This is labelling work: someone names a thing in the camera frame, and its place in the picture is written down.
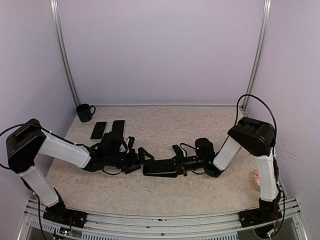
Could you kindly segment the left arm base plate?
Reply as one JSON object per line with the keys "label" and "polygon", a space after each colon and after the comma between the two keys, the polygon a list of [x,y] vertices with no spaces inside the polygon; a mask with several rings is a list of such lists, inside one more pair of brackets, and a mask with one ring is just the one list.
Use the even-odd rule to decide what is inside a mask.
{"label": "left arm base plate", "polygon": [[77,228],[84,227],[87,216],[88,214],[86,212],[66,208],[66,206],[61,203],[46,207],[43,214],[45,220]]}

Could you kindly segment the light blue phone case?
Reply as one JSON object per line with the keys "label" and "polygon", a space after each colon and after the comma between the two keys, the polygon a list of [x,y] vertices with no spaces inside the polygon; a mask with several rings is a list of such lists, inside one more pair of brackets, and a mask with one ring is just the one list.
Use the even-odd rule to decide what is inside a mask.
{"label": "light blue phone case", "polygon": [[111,133],[115,137],[124,137],[126,121],[124,119],[114,120],[111,127]]}

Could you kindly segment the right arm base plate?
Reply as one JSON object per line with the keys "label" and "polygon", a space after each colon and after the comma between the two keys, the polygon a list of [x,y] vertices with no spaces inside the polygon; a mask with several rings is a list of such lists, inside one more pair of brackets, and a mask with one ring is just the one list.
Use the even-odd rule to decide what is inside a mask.
{"label": "right arm base plate", "polygon": [[240,211],[238,215],[242,228],[260,225],[282,218],[279,206],[258,207],[250,210],[244,210]]}

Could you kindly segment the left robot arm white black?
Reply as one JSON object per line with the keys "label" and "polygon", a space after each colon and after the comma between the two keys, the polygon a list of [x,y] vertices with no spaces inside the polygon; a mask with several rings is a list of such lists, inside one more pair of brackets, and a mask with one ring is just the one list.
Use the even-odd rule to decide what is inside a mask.
{"label": "left robot arm white black", "polygon": [[105,167],[114,167],[128,174],[154,160],[143,147],[137,150],[133,148],[133,137],[130,136],[126,141],[123,134],[116,131],[107,132],[100,142],[86,146],[52,133],[35,118],[14,125],[12,129],[14,132],[5,141],[8,169],[20,176],[26,186],[50,208],[50,214],[61,223],[70,218],[70,211],[61,204],[57,190],[35,164],[37,155],[56,158],[92,173],[104,171]]}

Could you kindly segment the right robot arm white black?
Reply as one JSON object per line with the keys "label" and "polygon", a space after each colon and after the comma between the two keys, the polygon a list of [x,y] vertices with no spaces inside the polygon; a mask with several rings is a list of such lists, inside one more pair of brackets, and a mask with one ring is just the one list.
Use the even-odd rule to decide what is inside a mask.
{"label": "right robot arm white black", "polygon": [[277,187],[278,172],[275,164],[276,129],[269,123],[249,117],[242,117],[228,132],[218,152],[207,138],[198,138],[195,156],[184,156],[181,148],[174,145],[176,155],[172,159],[158,160],[157,169],[164,176],[176,177],[186,171],[203,168],[210,177],[219,177],[231,164],[241,149],[250,153],[256,162],[260,176],[259,208],[256,218],[266,222],[271,218],[280,200]]}

